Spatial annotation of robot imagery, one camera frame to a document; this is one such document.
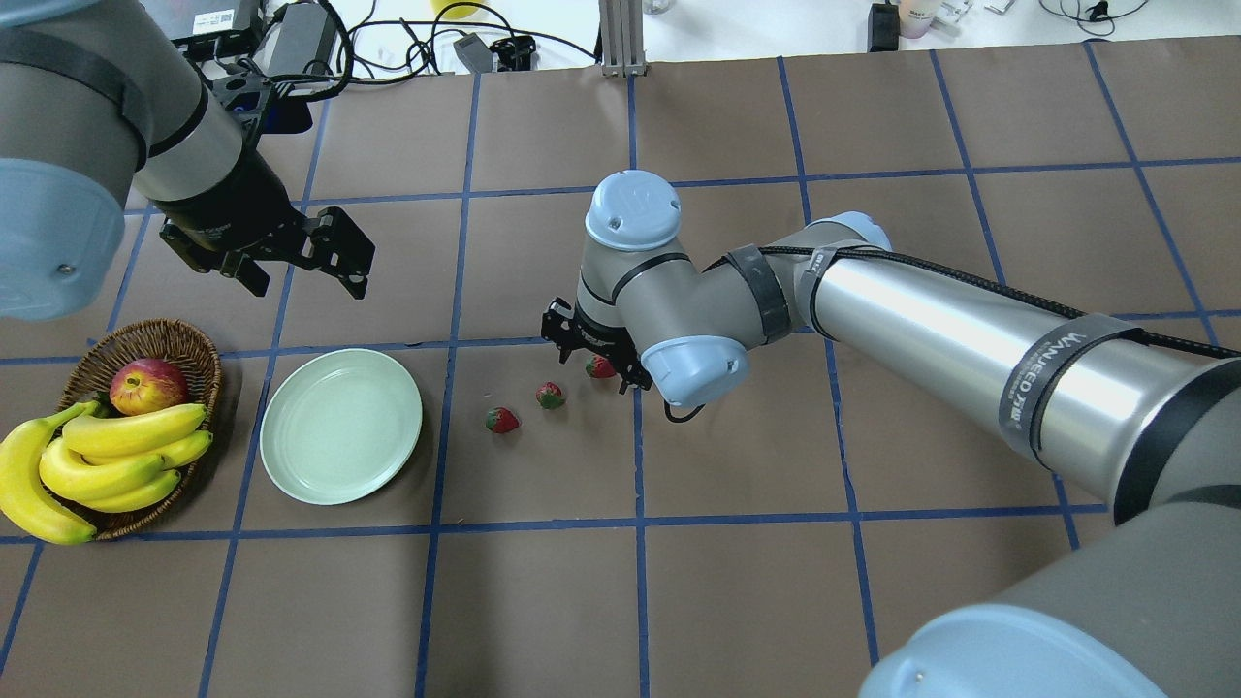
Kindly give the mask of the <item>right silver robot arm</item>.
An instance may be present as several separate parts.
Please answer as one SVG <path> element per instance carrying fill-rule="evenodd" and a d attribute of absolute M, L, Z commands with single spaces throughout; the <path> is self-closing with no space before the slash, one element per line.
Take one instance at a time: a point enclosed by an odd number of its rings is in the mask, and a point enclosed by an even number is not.
<path fill-rule="evenodd" d="M 1107 538 L 939 615 L 862 697 L 1236 697 L 1239 353 L 1157 335 L 892 252 L 862 212 L 696 270 L 649 171 L 594 188 L 575 303 L 541 334 L 699 409 L 748 351 L 802 327 L 841 342 L 1109 508 Z"/>

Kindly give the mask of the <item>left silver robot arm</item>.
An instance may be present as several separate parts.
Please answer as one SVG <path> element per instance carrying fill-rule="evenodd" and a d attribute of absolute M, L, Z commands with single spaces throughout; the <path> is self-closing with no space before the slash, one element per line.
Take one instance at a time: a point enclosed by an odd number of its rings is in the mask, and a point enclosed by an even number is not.
<path fill-rule="evenodd" d="M 53 320 L 99 296 L 138 191 L 197 273 L 266 296 L 267 261 L 366 296 L 375 243 L 341 210 L 293 207 L 257 149 L 276 106 L 335 97 L 346 79 L 206 79 L 138 1 L 2 4 L 2 315 Z"/>

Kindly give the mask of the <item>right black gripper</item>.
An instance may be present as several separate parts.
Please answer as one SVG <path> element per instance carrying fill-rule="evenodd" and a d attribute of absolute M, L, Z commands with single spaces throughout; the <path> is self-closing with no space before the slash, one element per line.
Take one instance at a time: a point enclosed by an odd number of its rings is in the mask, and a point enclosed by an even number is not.
<path fill-rule="evenodd" d="M 542 313 L 540 337 L 556 347 L 560 364 L 567 364 L 575 351 L 604 356 L 620 374 L 622 395 L 630 389 L 638 392 L 652 389 L 652 376 L 640 366 L 637 345 L 629 332 L 594 322 L 563 298 L 550 301 Z"/>

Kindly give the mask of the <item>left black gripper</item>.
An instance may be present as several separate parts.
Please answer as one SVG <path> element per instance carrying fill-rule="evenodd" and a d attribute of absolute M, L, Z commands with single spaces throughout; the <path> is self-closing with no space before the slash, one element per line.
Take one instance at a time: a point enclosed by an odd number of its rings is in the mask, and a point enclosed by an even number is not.
<path fill-rule="evenodd" d="M 267 294 L 271 274 L 262 262 L 284 262 L 331 274 L 354 301 L 364 301 L 376 246 L 344 207 L 323 207 L 307 221 L 302 212 L 276 224 L 231 224 L 192 230 L 168 219 L 160 238 L 189 270 L 236 281 L 251 296 Z"/>

